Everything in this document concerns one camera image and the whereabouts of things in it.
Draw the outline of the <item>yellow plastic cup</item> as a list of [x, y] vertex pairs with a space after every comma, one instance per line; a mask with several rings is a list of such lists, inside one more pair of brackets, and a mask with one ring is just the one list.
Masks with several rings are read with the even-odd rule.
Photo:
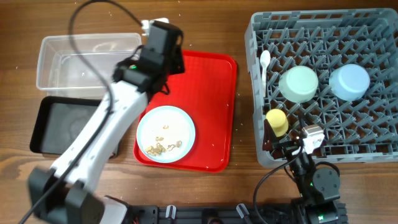
[[287, 117], [280, 109], [269, 110], [266, 113], [266, 120], [268, 120], [268, 123], [277, 137], [283, 136], [289, 128]]

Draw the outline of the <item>white plastic spoon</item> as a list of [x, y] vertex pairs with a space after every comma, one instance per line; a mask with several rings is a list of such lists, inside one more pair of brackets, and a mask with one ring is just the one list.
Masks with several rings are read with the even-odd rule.
[[267, 68], [271, 62], [271, 54], [268, 50], [264, 50], [260, 56], [259, 62], [262, 67], [261, 81], [264, 90], [264, 96], [267, 95]]

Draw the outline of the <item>light blue plate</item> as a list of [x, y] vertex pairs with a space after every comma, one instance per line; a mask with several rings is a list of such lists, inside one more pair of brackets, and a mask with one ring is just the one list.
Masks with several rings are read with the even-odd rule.
[[175, 106], [159, 106], [140, 120], [136, 140], [139, 152], [162, 164], [181, 160], [191, 151], [196, 128], [191, 117]]

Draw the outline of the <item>light blue bowl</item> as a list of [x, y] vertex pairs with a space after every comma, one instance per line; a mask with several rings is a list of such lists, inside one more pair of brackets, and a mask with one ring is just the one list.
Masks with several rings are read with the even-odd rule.
[[368, 72], [361, 66], [347, 64], [334, 70], [329, 78], [332, 93], [341, 100], [362, 98], [370, 86]]

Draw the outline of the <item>mint green bowl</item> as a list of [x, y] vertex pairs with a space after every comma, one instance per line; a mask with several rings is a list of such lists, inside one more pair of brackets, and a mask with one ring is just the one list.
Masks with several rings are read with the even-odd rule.
[[317, 74], [309, 67], [296, 66], [280, 76], [279, 90], [282, 96], [293, 103], [310, 101], [318, 88]]

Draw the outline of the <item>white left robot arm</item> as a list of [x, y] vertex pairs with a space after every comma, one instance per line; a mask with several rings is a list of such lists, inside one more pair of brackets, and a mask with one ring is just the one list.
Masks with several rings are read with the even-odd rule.
[[34, 168], [28, 178], [30, 215], [48, 223], [135, 223], [129, 204], [95, 190], [104, 165], [132, 122], [146, 109], [153, 95], [170, 90], [169, 75], [185, 71], [183, 32], [172, 24], [153, 20], [145, 45], [118, 62], [113, 81], [99, 107], [70, 147], [49, 169]]

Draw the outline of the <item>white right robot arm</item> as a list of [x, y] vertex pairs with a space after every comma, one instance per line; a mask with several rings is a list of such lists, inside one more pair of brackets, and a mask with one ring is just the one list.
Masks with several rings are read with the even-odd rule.
[[299, 116], [301, 127], [297, 139], [280, 142], [268, 119], [264, 120], [263, 150], [279, 152], [286, 162], [279, 165], [261, 179], [254, 191], [280, 169], [290, 167], [289, 175], [295, 182], [300, 197], [289, 205], [292, 223], [347, 223], [346, 206], [339, 203], [340, 170], [330, 162], [314, 162], [312, 153], [320, 148], [325, 135], [317, 124], [310, 124], [304, 115]]

